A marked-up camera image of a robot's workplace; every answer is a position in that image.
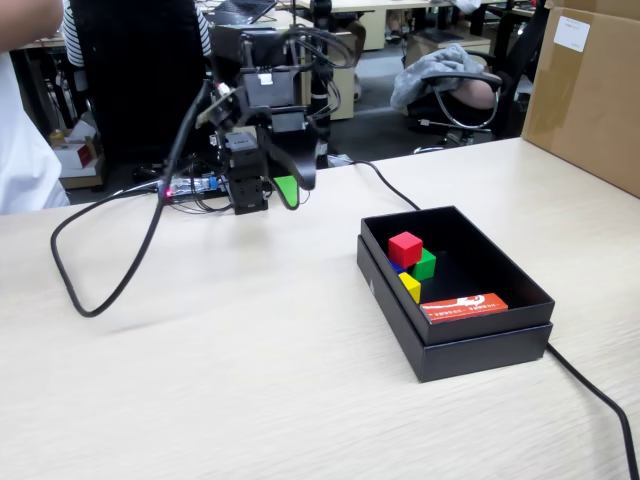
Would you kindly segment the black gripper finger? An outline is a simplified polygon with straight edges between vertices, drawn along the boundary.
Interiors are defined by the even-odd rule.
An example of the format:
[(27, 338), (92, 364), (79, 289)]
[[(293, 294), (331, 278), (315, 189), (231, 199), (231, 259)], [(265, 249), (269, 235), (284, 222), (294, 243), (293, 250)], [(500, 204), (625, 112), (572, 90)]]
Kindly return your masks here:
[(293, 176), (274, 177), (273, 188), (288, 210), (298, 209), (300, 205), (299, 186)]
[(270, 159), (292, 175), (302, 189), (315, 188), (319, 136), (314, 130), (262, 131), (259, 136), (259, 143)]

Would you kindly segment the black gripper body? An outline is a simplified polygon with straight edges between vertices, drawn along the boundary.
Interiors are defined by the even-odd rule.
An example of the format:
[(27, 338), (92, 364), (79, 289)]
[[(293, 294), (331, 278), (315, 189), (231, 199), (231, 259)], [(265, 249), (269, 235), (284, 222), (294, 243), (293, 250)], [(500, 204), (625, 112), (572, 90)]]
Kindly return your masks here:
[(274, 134), (306, 129), (306, 108), (297, 102), (294, 77), (291, 71), (246, 73), (242, 77), (251, 118)]

